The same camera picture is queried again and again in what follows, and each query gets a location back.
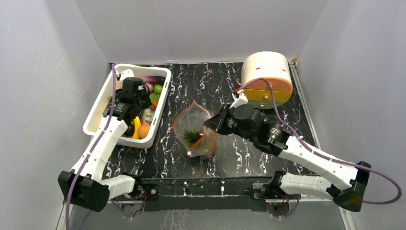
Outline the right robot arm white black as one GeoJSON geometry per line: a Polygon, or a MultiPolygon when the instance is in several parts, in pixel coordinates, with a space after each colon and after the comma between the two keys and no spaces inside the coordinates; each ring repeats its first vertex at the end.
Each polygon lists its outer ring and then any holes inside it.
{"type": "Polygon", "coordinates": [[[343,161],[302,142],[290,130],[264,120],[250,104],[236,108],[225,105],[203,124],[220,135],[238,135],[264,153],[296,162],[316,173],[315,176],[276,173],[266,189],[273,197],[283,198],[290,194],[317,196],[332,200],[352,212],[361,210],[369,164],[343,161]]]}

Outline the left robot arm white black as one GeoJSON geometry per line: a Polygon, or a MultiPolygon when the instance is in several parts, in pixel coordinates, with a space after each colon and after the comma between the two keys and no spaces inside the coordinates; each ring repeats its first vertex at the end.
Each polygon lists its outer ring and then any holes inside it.
{"type": "Polygon", "coordinates": [[[71,170],[62,171],[58,176],[67,205],[100,212],[109,200],[118,196],[141,197],[143,187],[138,176],[125,172],[102,179],[102,173],[119,139],[127,131],[135,131],[134,119],[151,105],[149,90],[141,78],[128,77],[123,80],[121,89],[113,91],[95,137],[71,170]]]}

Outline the clear zip bag orange zipper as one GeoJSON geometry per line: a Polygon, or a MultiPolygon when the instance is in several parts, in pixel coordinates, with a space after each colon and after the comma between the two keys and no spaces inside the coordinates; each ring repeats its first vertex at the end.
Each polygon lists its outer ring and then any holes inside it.
{"type": "Polygon", "coordinates": [[[202,130],[204,134],[209,131],[213,132],[203,124],[204,121],[208,120],[212,116],[213,114],[210,111],[200,106],[195,100],[192,100],[192,103],[180,114],[178,114],[174,120],[173,129],[176,137],[184,145],[184,147],[185,144],[182,140],[182,132],[186,130],[202,130]]]}

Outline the toy pineapple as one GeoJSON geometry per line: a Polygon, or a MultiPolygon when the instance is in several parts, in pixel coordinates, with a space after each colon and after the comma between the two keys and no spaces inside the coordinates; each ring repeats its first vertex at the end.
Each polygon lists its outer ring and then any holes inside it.
{"type": "Polygon", "coordinates": [[[182,140],[187,149],[187,156],[200,157],[202,160],[212,157],[216,150],[216,133],[186,130],[182,132],[182,140]]]}

